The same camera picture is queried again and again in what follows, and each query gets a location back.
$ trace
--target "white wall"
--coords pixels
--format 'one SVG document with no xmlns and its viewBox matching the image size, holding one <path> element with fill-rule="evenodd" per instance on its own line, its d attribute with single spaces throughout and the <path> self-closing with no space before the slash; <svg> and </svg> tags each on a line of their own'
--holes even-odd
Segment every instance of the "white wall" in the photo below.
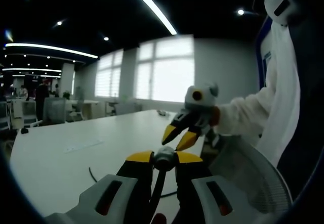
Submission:
<svg viewBox="0 0 324 224">
<path fill-rule="evenodd" d="M 136 67 L 136 51 L 124 51 L 121 65 L 119 98 L 131 99 L 134 92 Z M 220 87 L 220 104 L 228 103 L 234 97 L 245 97 L 258 91 L 258 70 L 253 44 L 223 39 L 200 39 L 194 41 L 195 84 L 217 82 Z M 76 73 L 75 86 L 80 85 L 85 92 L 85 98 L 104 102 L 112 100 L 95 97 L 97 63 L 91 64 Z M 143 110 L 163 109 L 179 111 L 182 103 L 160 102 L 152 100 L 137 100 L 143 105 Z M 103 104 L 99 114 L 103 115 Z"/>
<path fill-rule="evenodd" d="M 63 96 L 65 91 L 69 91 L 71 93 L 72 90 L 72 79 L 74 73 L 74 64 L 64 63 L 62 67 L 62 75 L 60 79 L 60 97 Z"/>
<path fill-rule="evenodd" d="M 252 43 L 198 38 L 194 45 L 195 85 L 216 82 L 218 103 L 258 91 L 258 67 Z"/>
<path fill-rule="evenodd" d="M 24 77 L 18 77 L 18 78 L 14 78 L 14 82 L 13 82 L 13 86 L 14 88 L 18 89 L 21 87 L 21 85 L 24 84 Z"/>
</svg>

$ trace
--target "white sleeve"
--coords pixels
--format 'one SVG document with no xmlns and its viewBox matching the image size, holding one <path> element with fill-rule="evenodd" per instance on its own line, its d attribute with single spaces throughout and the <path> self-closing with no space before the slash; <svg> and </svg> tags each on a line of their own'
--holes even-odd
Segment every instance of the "white sleeve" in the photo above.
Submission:
<svg viewBox="0 0 324 224">
<path fill-rule="evenodd" d="M 244 98 L 235 98 L 229 104 L 218 106 L 220 119 L 217 132 L 231 135 L 259 135 L 269 116 L 277 81 L 276 59 L 269 61 L 266 87 Z"/>
</svg>

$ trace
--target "blue stripe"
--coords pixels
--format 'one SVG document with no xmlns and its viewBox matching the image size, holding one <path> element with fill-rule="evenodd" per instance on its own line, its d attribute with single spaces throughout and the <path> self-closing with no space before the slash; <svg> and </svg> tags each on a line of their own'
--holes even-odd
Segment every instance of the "blue stripe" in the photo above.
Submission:
<svg viewBox="0 0 324 224">
<path fill-rule="evenodd" d="M 258 63 L 258 71 L 259 71 L 259 87 L 260 89 L 264 87 L 265 84 L 265 73 L 267 71 L 267 65 L 262 61 L 261 56 L 261 43 L 264 38 L 267 36 L 269 31 L 271 30 L 272 19 L 267 17 L 264 21 L 261 30 L 257 36 L 256 40 L 256 53 L 257 53 L 257 63 Z"/>
</svg>

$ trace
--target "conference table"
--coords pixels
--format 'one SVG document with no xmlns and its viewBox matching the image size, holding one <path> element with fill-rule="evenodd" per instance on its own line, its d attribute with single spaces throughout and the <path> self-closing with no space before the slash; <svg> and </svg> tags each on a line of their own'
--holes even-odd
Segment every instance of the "conference table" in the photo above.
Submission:
<svg viewBox="0 0 324 224">
<path fill-rule="evenodd" d="M 93 119 L 93 105 L 97 105 L 99 101 L 94 100 L 84 100 L 82 113 L 85 119 Z M 66 108 L 69 111 L 72 111 L 72 105 L 77 105 L 77 100 L 66 100 Z"/>
<path fill-rule="evenodd" d="M 107 174 L 116 174 L 125 159 L 136 152 L 162 147 L 169 117 L 155 110 L 74 123 L 30 128 L 18 133 L 10 166 L 21 190 L 42 216 L 64 213 L 78 204 L 79 195 Z M 175 148 L 184 132 L 168 145 Z M 186 152 L 200 155 L 203 138 Z M 153 172 L 152 189 L 158 171 Z M 162 194 L 176 191 L 175 170 L 167 173 Z M 168 223 L 179 210 L 177 196 L 160 199 L 157 213 Z"/>
</svg>

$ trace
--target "window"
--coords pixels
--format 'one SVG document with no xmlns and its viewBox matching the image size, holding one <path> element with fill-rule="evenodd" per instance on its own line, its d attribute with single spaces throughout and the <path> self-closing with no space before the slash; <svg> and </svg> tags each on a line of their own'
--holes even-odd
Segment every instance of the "window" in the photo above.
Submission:
<svg viewBox="0 0 324 224">
<path fill-rule="evenodd" d="M 73 78 L 72 78 L 72 90 L 71 90 L 71 94 L 74 94 L 74 80 L 75 80 L 75 71 L 73 72 Z"/>
<path fill-rule="evenodd" d="M 137 57 L 135 97 L 184 102 L 194 85 L 191 36 L 172 37 L 140 45 Z"/>
<path fill-rule="evenodd" d="M 118 97 L 123 51 L 103 56 L 98 62 L 95 96 Z"/>
</svg>

